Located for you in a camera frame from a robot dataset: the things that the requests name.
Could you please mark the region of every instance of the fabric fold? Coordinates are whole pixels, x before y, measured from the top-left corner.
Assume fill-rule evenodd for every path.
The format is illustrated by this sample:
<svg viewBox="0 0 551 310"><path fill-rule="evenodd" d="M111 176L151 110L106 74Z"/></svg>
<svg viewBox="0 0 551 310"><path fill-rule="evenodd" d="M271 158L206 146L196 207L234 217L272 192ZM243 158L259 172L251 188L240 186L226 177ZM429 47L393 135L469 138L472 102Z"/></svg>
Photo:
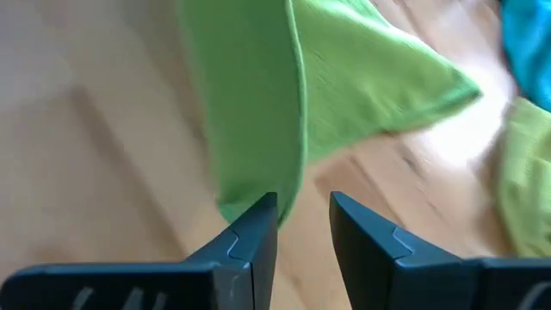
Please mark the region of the fabric fold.
<svg viewBox="0 0 551 310"><path fill-rule="evenodd" d="M367 0L178 1L229 221L275 191L281 224L307 160L430 125L480 94Z"/></svg>

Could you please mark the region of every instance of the yellow-green cloth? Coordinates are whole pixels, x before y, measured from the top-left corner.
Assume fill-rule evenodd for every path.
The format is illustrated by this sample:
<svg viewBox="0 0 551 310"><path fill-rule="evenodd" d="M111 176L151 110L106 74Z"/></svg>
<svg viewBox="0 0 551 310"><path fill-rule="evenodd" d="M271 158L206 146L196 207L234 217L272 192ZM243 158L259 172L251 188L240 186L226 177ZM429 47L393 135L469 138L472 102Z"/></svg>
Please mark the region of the yellow-green cloth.
<svg viewBox="0 0 551 310"><path fill-rule="evenodd" d="M178 1L229 221L275 191L281 224L307 160L431 124L479 94L368 0Z"/></svg>
<svg viewBox="0 0 551 310"><path fill-rule="evenodd" d="M551 256L551 113L518 98L505 129L499 209L519 256Z"/></svg>

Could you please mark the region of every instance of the blue cloth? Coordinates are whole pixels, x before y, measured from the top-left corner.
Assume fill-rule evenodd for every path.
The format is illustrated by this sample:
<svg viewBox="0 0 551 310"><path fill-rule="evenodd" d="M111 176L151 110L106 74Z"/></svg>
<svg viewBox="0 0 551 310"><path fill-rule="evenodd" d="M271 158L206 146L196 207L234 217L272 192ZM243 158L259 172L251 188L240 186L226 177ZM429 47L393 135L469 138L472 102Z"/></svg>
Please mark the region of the blue cloth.
<svg viewBox="0 0 551 310"><path fill-rule="evenodd" d="M551 0L504 0L504 46L523 96L551 111Z"/></svg>

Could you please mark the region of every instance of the lime green towel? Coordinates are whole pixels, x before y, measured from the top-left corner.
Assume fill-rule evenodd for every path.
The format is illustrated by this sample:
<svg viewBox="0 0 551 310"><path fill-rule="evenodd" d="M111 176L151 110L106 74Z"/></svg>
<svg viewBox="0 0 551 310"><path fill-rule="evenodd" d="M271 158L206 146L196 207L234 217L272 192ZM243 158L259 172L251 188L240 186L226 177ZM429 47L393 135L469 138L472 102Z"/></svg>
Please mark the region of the lime green towel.
<svg viewBox="0 0 551 310"><path fill-rule="evenodd" d="M281 224L306 160L431 124L479 94L367 0L178 1L229 221L275 191Z"/></svg>
<svg viewBox="0 0 551 310"><path fill-rule="evenodd" d="M551 256L551 113L517 99L500 173L498 205L517 253Z"/></svg>

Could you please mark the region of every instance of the wooden floor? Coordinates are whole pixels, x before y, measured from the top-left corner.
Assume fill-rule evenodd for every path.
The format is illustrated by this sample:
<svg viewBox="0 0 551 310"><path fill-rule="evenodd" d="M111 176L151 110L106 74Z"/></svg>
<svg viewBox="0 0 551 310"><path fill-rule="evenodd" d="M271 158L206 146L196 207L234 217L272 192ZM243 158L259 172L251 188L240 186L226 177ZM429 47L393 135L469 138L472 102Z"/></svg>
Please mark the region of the wooden floor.
<svg viewBox="0 0 551 310"><path fill-rule="evenodd" d="M279 235L273 309L350 309L331 190L463 257L511 254L492 194L517 93L498 3L375 3L485 95L307 169ZM0 2L0 278L38 262L182 260L225 227L173 11L171 0Z"/></svg>

